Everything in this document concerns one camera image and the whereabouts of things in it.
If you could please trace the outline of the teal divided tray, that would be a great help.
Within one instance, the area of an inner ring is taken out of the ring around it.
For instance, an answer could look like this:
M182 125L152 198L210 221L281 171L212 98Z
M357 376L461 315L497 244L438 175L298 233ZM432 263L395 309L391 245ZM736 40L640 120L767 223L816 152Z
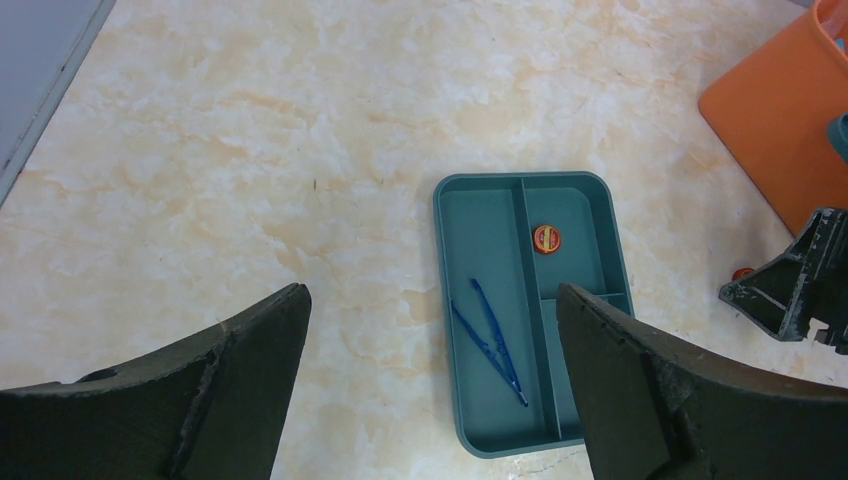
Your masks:
M559 286L633 310L612 197L590 172L455 174L433 193L457 436L492 459L582 442ZM532 232L562 236L543 255Z

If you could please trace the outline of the copper coin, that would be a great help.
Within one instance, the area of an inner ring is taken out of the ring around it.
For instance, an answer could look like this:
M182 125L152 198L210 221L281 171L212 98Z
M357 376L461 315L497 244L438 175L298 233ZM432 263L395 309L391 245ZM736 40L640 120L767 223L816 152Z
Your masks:
M554 226L542 224L533 230L532 243L537 253L551 255L561 248L562 236Z
M733 272L731 280L732 281L738 281L742 278L745 278L746 276L751 275L754 272L755 272L755 269L751 268L751 267L739 268L739 269L737 269Z

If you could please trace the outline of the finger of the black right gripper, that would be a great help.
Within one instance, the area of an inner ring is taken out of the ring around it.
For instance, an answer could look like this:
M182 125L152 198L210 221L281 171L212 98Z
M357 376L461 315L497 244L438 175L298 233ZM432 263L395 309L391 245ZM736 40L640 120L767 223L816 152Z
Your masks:
M718 297L780 342L807 338L847 353L847 211L817 209L789 247L723 285Z

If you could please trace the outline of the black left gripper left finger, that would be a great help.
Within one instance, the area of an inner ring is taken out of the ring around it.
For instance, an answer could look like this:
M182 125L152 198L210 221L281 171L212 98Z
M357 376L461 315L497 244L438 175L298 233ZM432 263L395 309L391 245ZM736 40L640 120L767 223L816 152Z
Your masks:
M73 383L1 394L5 479L266 479L308 331L294 283Z

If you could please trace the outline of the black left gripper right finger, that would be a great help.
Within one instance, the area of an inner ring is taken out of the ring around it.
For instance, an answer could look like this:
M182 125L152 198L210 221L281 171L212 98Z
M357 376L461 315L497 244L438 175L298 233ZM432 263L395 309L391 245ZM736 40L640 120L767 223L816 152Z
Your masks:
M597 479L843 479L847 392L723 357L573 284L556 318Z

